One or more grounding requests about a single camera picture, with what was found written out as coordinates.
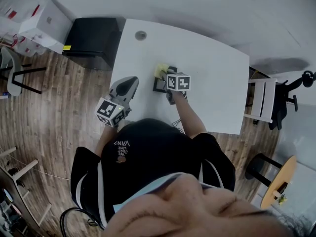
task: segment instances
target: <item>yellow sticker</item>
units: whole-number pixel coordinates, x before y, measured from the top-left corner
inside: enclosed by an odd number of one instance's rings
[[[70,45],[66,45],[64,46],[64,49],[63,50],[70,50],[71,46]]]

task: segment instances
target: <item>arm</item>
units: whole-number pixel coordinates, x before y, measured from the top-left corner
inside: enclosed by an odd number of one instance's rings
[[[193,139],[200,133],[207,133],[201,119],[193,111],[183,94],[181,92],[173,91],[172,96],[176,103],[185,134]]]
[[[102,155],[104,146],[113,139],[113,137],[118,133],[117,127],[105,126],[101,138],[95,148],[95,154],[99,157]]]

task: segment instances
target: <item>yellow object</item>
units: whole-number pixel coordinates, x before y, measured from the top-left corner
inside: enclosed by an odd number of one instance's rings
[[[71,46],[70,45],[65,45],[63,50],[70,50]]]
[[[162,79],[161,72],[164,71],[166,74],[168,72],[169,65],[165,63],[158,63],[154,72],[154,76],[158,79]]]

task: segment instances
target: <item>black t-shirt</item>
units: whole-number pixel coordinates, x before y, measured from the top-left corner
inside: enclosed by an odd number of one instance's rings
[[[103,148],[101,158],[86,148],[77,148],[71,173],[72,197],[97,220],[104,207],[109,221],[114,204],[123,203],[147,184],[171,173],[184,172],[198,178],[202,164],[203,182],[220,187],[216,171],[207,161],[216,168],[224,188],[233,191],[235,168],[212,135],[202,133],[191,139],[166,123],[144,119],[124,127]]]

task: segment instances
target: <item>red label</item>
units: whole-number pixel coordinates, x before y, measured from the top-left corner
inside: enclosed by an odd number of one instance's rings
[[[11,13],[8,15],[8,19],[12,19],[16,15],[16,11],[11,11]]]

